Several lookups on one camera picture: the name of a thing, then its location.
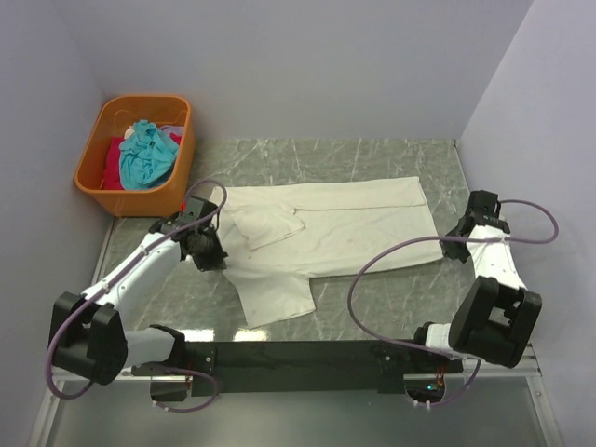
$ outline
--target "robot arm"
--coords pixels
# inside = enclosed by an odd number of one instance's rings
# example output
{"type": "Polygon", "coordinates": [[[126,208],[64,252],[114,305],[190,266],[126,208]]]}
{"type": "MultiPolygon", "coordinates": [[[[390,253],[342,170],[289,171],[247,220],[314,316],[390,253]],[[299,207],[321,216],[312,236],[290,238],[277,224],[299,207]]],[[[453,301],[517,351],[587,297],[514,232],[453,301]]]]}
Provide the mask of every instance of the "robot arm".
{"type": "Polygon", "coordinates": [[[183,363],[183,334],[153,325],[143,331],[124,331],[130,311],[146,298],[151,287],[163,281],[179,261],[192,256],[201,271],[225,268],[227,254],[210,222],[176,234],[143,257],[133,269],[108,289],[140,252],[170,231],[207,216],[216,209],[209,201],[191,197],[184,211],[160,219],[149,229],[141,245],[107,277],[75,295],[64,293],[54,304],[49,339],[62,323],[97,290],[103,297],[71,324],[54,354],[52,364],[100,385],[111,383],[128,366],[147,362],[183,363]]]}
{"type": "Polygon", "coordinates": [[[500,243],[443,241],[443,254],[462,263],[472,258],[476,280],[451,324],[427,323],[416,332],[422,344],[469,354],[513,368],[530,339],[542,307],[540,295],[528,291],[511,257],[508,223],[499,219],[498,196],[470,194],[465,215],[448,236],[502,238],[500,243]]]}

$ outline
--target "clothes pile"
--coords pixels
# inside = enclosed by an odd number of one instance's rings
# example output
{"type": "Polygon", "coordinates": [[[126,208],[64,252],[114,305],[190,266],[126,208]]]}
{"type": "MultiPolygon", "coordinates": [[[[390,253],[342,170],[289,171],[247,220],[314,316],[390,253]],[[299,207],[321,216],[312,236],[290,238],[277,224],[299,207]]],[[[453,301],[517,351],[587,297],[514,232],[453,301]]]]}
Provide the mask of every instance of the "clothes pile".
{"type": "Polygon", "coordinates": [[[103,170],[103,189],[143,190],[158,187],[171,175],[184,127],[157,127],[142,119],[124,137],[110,142],[103,170]]]}

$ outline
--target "red cloth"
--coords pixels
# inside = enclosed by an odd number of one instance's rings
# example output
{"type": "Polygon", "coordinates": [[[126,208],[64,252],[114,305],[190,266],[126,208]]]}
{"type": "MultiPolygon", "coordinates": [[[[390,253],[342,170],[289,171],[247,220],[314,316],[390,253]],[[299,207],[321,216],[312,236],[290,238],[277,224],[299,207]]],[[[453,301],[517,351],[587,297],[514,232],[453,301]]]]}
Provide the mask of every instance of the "red cloth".
{"type": "MultiPolygon", "coordinates": [[[[180,146],[183,137],[170,134],[170,137],[180,146]]],[[[108,155],[105,156],[105,169],[103,170],[103,189],[124,190],[120,183],[120,143],[124,138],[114,137],[110,142],[108,155]]]]}

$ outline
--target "marble surface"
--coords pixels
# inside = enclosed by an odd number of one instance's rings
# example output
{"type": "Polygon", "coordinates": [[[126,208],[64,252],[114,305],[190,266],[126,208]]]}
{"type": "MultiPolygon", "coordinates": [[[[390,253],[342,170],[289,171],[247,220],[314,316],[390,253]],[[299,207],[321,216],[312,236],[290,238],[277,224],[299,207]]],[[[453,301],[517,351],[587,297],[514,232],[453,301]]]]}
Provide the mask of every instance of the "marble surface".
{"type": "MultiPolygon", "coordinates": [[[[211,177],[227,186],[357,182],[419,176],[439,234],[456,224],[468,189],[454,143],[448,140],[224,140],[196,149],[189,183],[211,177]]],[[[199,195],[209,191],[197,191],[199,195]]],[[[134,250],[155,219],[115,222],[102,260],[107,273],[134,250]]],[[[317,310],[248,330],[237,292],[221,272],[200,273],[180,263],[139,304],[127,330],[159,323],[189,340],[357,340],[368,338],[347,314],[349,277],[311,279],[317,310]]],[[[355,310],[387,336],[411,338],[427,321],[449,322],[473,281],[470,263],[441,260],[367,275],[355,310]]]]}

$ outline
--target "gray marble tabletop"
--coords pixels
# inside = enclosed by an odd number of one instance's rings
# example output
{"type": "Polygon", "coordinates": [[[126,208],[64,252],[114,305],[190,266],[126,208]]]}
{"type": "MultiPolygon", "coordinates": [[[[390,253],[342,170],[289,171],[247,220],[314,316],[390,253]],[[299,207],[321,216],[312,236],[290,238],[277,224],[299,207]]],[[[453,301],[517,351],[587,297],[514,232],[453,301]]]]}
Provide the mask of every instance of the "gray marble tabletop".
{"type": "MultiPolygon", "coordinates": [[[[196,149],[189,184],[210,177],[226,186],[357,182],[419,176],[439,234],[456,224],[468,189],[454,143],[448,140],[223,140],[196,149]]],[[[209,191],[197,191],[205,196],[209,191]]],[[[155,219],[115,222],[102,274],[134,250],[155,219]]],[[[222,272],[201,273],[180,263],[125,322],[127,330],[159,323],[189,340],[358,340],[368,338],[351,320],[351,278],[311,279],[317,310],[249,330],[236,289],[222,272]]],[[[427,321],[449,322],[473,281],[470,263],[432,264],[365,276],[355,310],[366,325],[395,338],[412,338],[427,321]]]]}

